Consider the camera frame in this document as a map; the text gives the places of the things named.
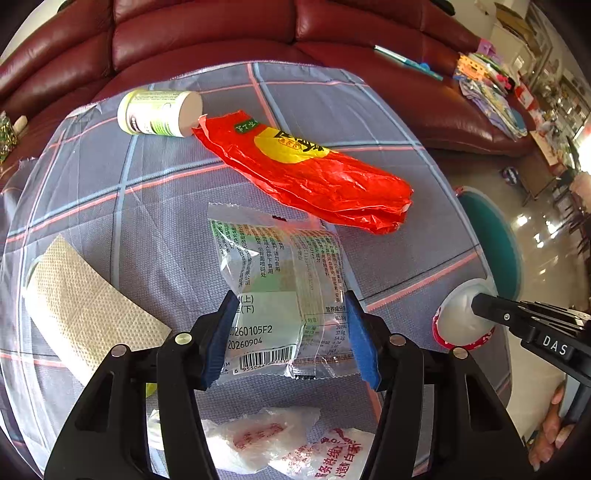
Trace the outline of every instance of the blue gripper pad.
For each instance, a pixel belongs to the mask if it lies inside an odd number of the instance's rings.
[[[363,309],[353,292],[345,293],[349,343],[357,362],[361,378],[375,390],[381,381],[378,371],[378,351],[363,322]]]
[[[226,356],[228,336],[230,335],[238,305],[238,298],[232,292],[228,292],[220,309],[217,311],[217,314],[221,314],[221,318],[209,342],[205,358],[205,369],[202,375],[202,381],[207,388],[220,378]]]

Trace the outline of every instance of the metal screw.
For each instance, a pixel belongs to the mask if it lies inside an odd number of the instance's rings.
[[[453,349],[453,356],[459,358],[460,360],[465,360],[468,358],[468,352],[461,346],[457,346]]]
[[[403,346],[406,344],[406,338],[395,333],[394,335],[390,336],[390,343],[394,346]]]
[[[186,345],[188,344],[193,337],[191,337],[190,333],[179,333],[175,338],[174,341],[177,342],[179,345]]]
[[[127,353],[127,347],[125,345],[115,345],[111,349],[111,355],[114,357],[124,356]]]

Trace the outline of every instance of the barcode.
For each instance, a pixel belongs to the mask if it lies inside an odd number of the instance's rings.
[[[274,350],[247,353],[240,357],[240,370],[251,370],[265,365],[286,364],[291,360],[293,351],[294,346],[289,345]]]

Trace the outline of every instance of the beige sponge cloth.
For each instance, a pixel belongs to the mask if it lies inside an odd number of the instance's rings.
[[[34,264],[24,297],[35,325],[86,385],[110,349],[162,345],[170,328],[106,282],[60,235]]]

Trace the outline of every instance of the teal chair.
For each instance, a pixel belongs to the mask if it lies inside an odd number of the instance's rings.
[[[457,189],[476,237],[492,271],[499,297],[517,300],[521,292],[521,254],[515,235],[499,208],[471,187]]]

